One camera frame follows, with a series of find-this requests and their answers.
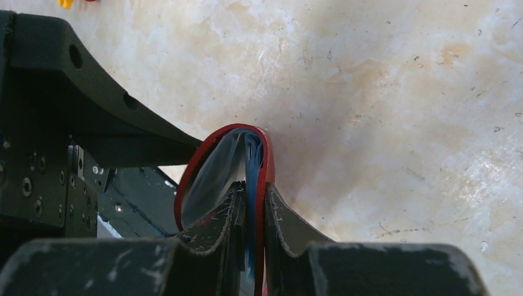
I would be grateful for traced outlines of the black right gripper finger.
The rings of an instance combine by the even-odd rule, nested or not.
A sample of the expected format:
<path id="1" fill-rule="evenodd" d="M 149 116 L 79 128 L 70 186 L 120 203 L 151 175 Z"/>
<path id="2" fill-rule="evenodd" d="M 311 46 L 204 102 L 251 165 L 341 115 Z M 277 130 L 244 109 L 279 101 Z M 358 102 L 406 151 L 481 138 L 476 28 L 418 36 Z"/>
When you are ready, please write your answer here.
<path id="1" fill-rule="evenodd" d="M 448 244 L 335 242 L 265 189 L 270 295 L 487 295 L 476 267 Z"/>

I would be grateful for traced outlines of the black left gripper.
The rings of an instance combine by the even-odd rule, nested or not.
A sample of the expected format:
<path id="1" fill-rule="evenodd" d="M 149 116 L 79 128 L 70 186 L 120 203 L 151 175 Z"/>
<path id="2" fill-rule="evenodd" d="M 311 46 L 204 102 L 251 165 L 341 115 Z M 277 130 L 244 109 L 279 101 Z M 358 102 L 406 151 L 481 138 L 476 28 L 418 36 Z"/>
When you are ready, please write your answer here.
<path id="1" fill-rule="evenodd" d="M 105 168 L 183 165 L 200 140 L 123 89 L 64 19 L 1 11 L 1 245 L 97 237 Z M 36 239 L 1 271 L 2 295 L 238 295 L 245 187 L 172 237 Z"/>

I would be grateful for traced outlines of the red card holder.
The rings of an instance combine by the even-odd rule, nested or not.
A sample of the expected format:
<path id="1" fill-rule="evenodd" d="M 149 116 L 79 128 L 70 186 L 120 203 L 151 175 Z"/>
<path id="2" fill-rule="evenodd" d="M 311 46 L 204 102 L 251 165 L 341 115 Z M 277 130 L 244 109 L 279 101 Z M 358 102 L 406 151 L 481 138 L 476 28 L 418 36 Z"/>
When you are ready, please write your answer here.
<path id="1" fill-rule="evenodd" d="M 213 132 L 197 148 L 179 182 L 174 217 L 180 231 L 218 205 L 234 181 L 245 181 L 246 263 L 254 294 L 262 295 L 265 276 L 264 199 L 275 180 L 270 137 L 261 128 L 233 123 Z"/>

